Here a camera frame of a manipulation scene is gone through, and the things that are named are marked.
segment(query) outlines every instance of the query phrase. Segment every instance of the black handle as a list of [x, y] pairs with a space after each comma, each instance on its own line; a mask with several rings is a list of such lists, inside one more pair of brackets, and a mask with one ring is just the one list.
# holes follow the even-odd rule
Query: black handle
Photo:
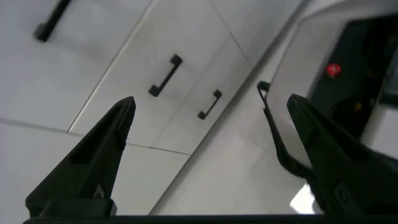
[[203, 111], [199, 112], [198, 118], [206, 119], [207, 115], [209, 115], [210, 111], [213, 109], [214, 105], [216, 105], [216, 103], [218, 102], [218, 100], [221, 98], [221, 96], [223, 94], [219, 90], [216, 90], [216, 91], [214, 91], [213, 95], [216, 97], [216, 100], [213, 102], [213, 104], [210, 106], [210, 108], [207, 110], [206, 113], [204, 113]]
[[149, 89], [149, 93], [156, 97], [159, 96], [160, 92], [163, 90], [164, 86], [166, 86], [167, 82], [171, 79], [171, 77], [173, 76], [174, 72], [177, 71], [178, 67], [181, 65], [182, 63], [182, 58], [178, 55], [174, 55], [171, 59], [170, 59], [170, 63], [172, 63], [174, 65], [174, 67], [171, 69], [171, 71], [169, 72], [169, 74], [167, 74], [166, 78], [163, 80], [162, 84], [160, 84], [159, 87], [152, 85]]
[[60, 0], [52, 11], [48, 21], [37, 26], [34, 33], [37, 40], [47, 42], [58, 21], [61, 19], [62, 14], [67, 9], [70, 1], [71, 0]]

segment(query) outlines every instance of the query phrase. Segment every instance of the cabinet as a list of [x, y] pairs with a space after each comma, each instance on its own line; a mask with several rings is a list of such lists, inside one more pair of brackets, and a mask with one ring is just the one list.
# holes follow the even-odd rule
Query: cabinet
[[2, 0], [0, 118], [67, 130], [149, 2], [71, 1], [43, 43], [58, 1]]
[[212, 0], [240, 48], [255, 66], [284, 24], [306, 0]]
[[[192, 154], [250, 71], [251, 66], [236, 42], [228, 37], [204, 76], [157, 138], [154, 147]], [[217, 90], [221, 93], [219, 99], [214, 94]], [[208, 112], [206, 118], [199, 118], [201, 111]]]
[[[133, 96], [137, 109], [128, 142], [151, 146], [227, 36], [209, 0], [157, 1], [71, 131], [86, 134], [115, 102]], [[181, 64], [170, 63], [173, 55]], [[171, 70], [163, 90], [151, 95], [151, 86], [160, 86]]]

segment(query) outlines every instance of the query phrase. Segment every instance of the cabinet drawer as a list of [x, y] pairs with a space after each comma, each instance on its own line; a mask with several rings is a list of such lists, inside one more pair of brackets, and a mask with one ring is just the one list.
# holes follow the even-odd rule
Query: cabinet drawer
[[[133, 96], [137, 109], [127, 141], [151, 146], [227, 36], [208, 0], [156, 2], [72, 132], [85, 134], [115, 102]], [[170, 63], [173, 55], [182, 59], [180, 65]], [[151, 95], [151, 86], [160, 86], [170, 71], [164, 89]]]
[[[228, 37], [204, 76], [157, 138], [154, 147], [193, 153], [250, 71], [251, 67], [239, 47], [232, 37]], [[221, 92], [217, 102], [214, 96], [216, 90]], [[198, 117], [201, 111], [208, 112], [205, 119]]]
[[255, 66], [303, 0], [212, 0], [239, 46]]
[[33, 33], [57, 3], [0, 3], [1, 118], [67, 130], [149, 0], [71, 1], [39, 42]]

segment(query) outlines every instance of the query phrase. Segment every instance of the white cabinet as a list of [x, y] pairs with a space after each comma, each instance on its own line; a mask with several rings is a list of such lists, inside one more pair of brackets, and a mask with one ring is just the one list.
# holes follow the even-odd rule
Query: white cabinet
[[149, 2], [71, 1], [43, 43], [58, 1], [2, 0], [0, 118], [67, 130]]
[[[204, 76], [162, 131], [154, 147], [192, 154], [250, 71], [250, 65], [233, 38], [227, 38]], [[214, 96], [216, 90], [221, 92], [218, 100]], [[201, 111], [208, 112], [205, 119], [198, 117]]]
[[303, 0], [212, 0], [240, 48], [255, 66]]
[[[80, 141], [42, 129], [0, 124], [0, 223], [29, 218], [25, 198]], [[188, 155], [127, 145], [112, 199], [118, 215], [147, 215]]]
[[[118, 100], [133, 96], [137, 109], [128, 142], [151, 146], [228, 36], [209, 0], [158, 1], [88, 102], [72, 132], [86, 134]], [[158, 96], [160, 86], [182, 59]]]

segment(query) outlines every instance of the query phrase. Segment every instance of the floor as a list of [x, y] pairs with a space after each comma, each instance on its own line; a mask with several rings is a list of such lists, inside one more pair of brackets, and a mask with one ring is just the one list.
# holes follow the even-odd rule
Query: floor
[[311, 198], [306, 182], [277, 160], [255, 87], [258, 80], [272, 79], [291, 36], [280, 41], [265, 59], [266, 66], [245, 83], [151, 214], [313, 213], [313, 198], [309, 205], [302, 200]]

